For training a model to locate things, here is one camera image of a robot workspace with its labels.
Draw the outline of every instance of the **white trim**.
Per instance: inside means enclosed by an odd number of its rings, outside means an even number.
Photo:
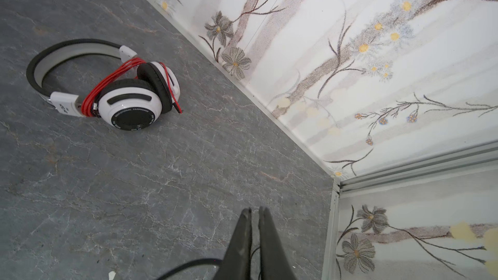
[[[411,165],[404,165],[382,172],[368,174],[341,182],[341,194],[371,188],[403,179],[423,177],[427,174],[448,171],[464,166],[498,160],[498,142],[472,147],[466,150],[452,152],[447,155],[423,160]]]
[[[298,147],[300,147],[311,159],[316,162],[317,165],[319,165],[328,175],[332,175],[332,171],[324,164],[323,160],[319,159],[314,153],[312,153],[307,146],[305,146],[300,140],[297,139],[297,137],[290,132],[290,130],[283,125],[282,122],[278,121],[277,118],[275,118],[271,112],[266,109],[266,107],[259,102],[258,99],[254,95],[252,95],[244,86],[240,84],[234,77],[230,76],[230,74],[227,73],[226,70],[223,69],[223,67],[215,61],[215,59],[211,58],[211,54],[208,53],[204,48],[202,48],[199,44],[199,42],[192,36],[190,35],[183,26],[181,26],[176,20],[172,19],[171,16],[169,16],[154,0],[147,0],[158,12],[164,16],[164,18],[173,25],[174,28],[176,28],[182,35],[187,38],[187,40],[190,41],[191,44],[196,47],[197,50],[199,50],[202,55],[204,55],[205,58],[207,58],[215,67],[223,73],[237,88],[239,88],[242,93],[251,100],[254,105],[256,105],[263,113],[268,116],[268,118],[271,119],[285,134],[287,134],[291,140],[293,140]]]
[[[411,185],[428,183],[436,180],[448,179],[452,177],[459,177],[468,174],[475,174],[484,171],[498,170],[498,160],[479,163],[476,165],[467,165],[459,167],[456,169],[440,171],[432,174],[424,174],[410,179],[401,179],[397,181],[391,181],[387,184],[373,185],[363,188],[361,190],[352,190],[345,193],[341,193],[340,198],[350,198],[358,195],[365,195],[373,192],[380,192],[386,190],[392,190],[394,188],[401,188]]]
[[[329,225],[323,255],[322,280],[333,280],[336,271],[337,233],[339,229],[339,185],[334,179],[330,202]]]

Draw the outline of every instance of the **gray marble floor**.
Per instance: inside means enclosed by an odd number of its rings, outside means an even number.
[[[153,279],[222,258],[241,210],[260,205],[271,208],[296,276],[320,277],[331,178],[145,0],[0,0],[0,17],[2,278]],[[185,113],[124,132],[50,109],[25,68],[76,38],[167,63]],[[118,62],[78,58],[47,82],[85,94]]]

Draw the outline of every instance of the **printed flower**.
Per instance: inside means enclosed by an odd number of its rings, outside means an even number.
[[[381,75],[381,81],[382,82],[388,82],[389,80],[392,79],[392,74],[391,73],[388,73],[388,72],[384,72],[382,75]]]
[[[249,69],[251,59],[245,58],[245,56],[244,51],[239,47],[231,47],[228,54],[221,54],[223,60],[227,62],[226,64],[223,64],[223,68],[237,80],[246,77],[242,69]]]
[[[379,60],[372,60],[367,63],[366,67],[364,68],[364,72],[362,74],[371,77],[378,76],[382,78],[383,75],[386,73],[388,75],[392,75],[391,67],[392,67],[392,61],[385,62]]]
[[[406,121],[413,123],[417,122],[417,114],[416,113],[411,113],[407,118]]]
[[[348,89],[347,88],[340,88],[340,89],[334,89],[332,92],[330,92],[330,99],[332,101],[338,100],[340,98],[348,96]]]
[[[305,111],[306,110],[306,102],[297,102],[296,104],[294,104],[294,107],[298,111]]]
[[[316,122],[316,126],[321,129],[328,128],[330,127],[330,120],[328,118],[318,119],[318,121]]]
[[[376,62],[376,61],[371,61],[370,63],[368,63],[366,65],[364,70],[365,70],[365,72],[364,72],[365,75],[379,76],[379,74],[383,70],[383,65],[381,63]]]
[[[379,46],[366,41],[351,40],[351,57],[356,60],[375,59]]]
[[[334,177],[339,177],[341,179],[347,178],[347,173],[344,172],[342,169],[335,169],[334,170]]]
[[[396,48],[401,48],[404,47],[408,40],[413,37],[413,29],[408,24],[401,24],[389,31],[388,37],[384,44],[394,45]]]
[[[289,107],[290,106],[290,100],[288,97],[282,97],[281,99],[278,100],[278,103],[277,103],[277,106],[278,107]]]
[[[155,0],[159,6],[169,15],[172,16],[175,12],[175,0]]]
[[[491,276],[498,278],[498,260],[486,261],[484,265],[488,269],[488,272],[491,274]]]
[[[391,4],[391,10],[395,12],[396,15],[409,19],[415,13],[415,5],[416,0],[394,0]]]
[[[491,228],[484,233],[484,247],[498,256],[498,228]]]
[[[370,240],[363,239],[358,242],[358,236],[352,234],[351,242],[343,241],[342,248],[345,253],[344,268],[350,273],[355,272],[357,263],[359,269],[365,274],[375,269],[371,260],[375,256],[375,248]]]
[[[227,37],[233,37],[233,26],[232,22],[224,15],[221,14],[221,11],[211,17],[215,22],[215,25],[204,24],[204,28],[208,30],[209,40],[213,40],[215,37],[218,38],[221,45],[225,47],[227,45]]]
[[[341,134],[341,129],[340,129],[340,128],[337,128],[337,127],[331,127],[331,128],[327,131],[327,134],[328,134],[328,135],[339,135],[339,134]]]
[[[317,108],[310,107],[306,109],[306,113],[308,114],[308,117],[316,117],[320,112]]]
[[[388,217],[384,214],[385,209],[374,206],[372,212],[369,211],[366,204],[362,206],[362,210],[358,210],[356,216],[363,218],[362,232],[373,228],[373,233],[378,235],[389,226]]]
[[[484,247],[487,251],[498,256],[498,229],[491,228],[484,233]],[[498,278],[498,260],[489,260],[484,263],[488,272]]]
[[[469,224],[464,221],[450,226],[450,233],[453,238],[458,240],[464,240],[467,242],[473,242],[477,240],[476,234],[474,234],[470,229]]]

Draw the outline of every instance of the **black cable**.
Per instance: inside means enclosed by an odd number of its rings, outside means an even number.
[[[169,277],[171,277],[171,276],[179,273],[182,270],[190,268],[190,267],[199,266],[199,265],[215,265],[215,266],[220,266],[222,262],[223,262],[223,260],[220,260],[218,258],[201,258],[201,259],[198,259],[198,260],[193,260],[193,261],[190,261],[190,262],[186,262],[185,264],[179,265],[178,267],[176,267],[176,268],[168,271],[167,273],[165,273],[161,277],[157,278],[156,280],[168,279]]]
[[[251,258],[249,258],[249,262],[252,262],[252,257],[254,256],[254,253],[256,253],[256,251],[259,250],[259,248],[261,247],[258,246],[257,248],[254,249],[254,251],[252,251]]]

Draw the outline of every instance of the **gray flower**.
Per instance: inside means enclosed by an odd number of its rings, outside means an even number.
[[[375,248],[372,246],[372,242],[370,242],[370,240],[363,239],[358,242],[356,234],[352,234],[351,243],[343,241],[342,247],[345,253],[344,268],[347,271],[353,273],[357,262],[359,269],[365,274],[375,269],[375,265],[370,259],[375,256]]]
[[[215,22],[215,25],[204,24],[204,27],[208,30],[209,40],[213,40],[218,37],[220,43],[225,47],[227,45],[227,37],[233,37],[233,26],[232,21],[230,21],[226,16],[221,14],[221,11],[211,17]]]
[[[245,58],[244,51],[239,47],[231,47],[228,54],[223,53],[221,57],[226,64],[223,64],[223,68],[230,73],[230,75],[237,78],[237,80],[244,79],[246,76],[242,69],[249,69],[249,64],[251,59]]]
[[[419,0],[394,0],[391,4],[391,11],[398,17],[398,23],[404,23],[415,15],[419,7]]]
[[[373,212],[370,212],[364,204],[362,210],[358,210],[356,216],[363,218],[362,232],[373,228],[373,233],[380,234],[388,224],[388,217],[384,214],[385,209],[374,206]]]

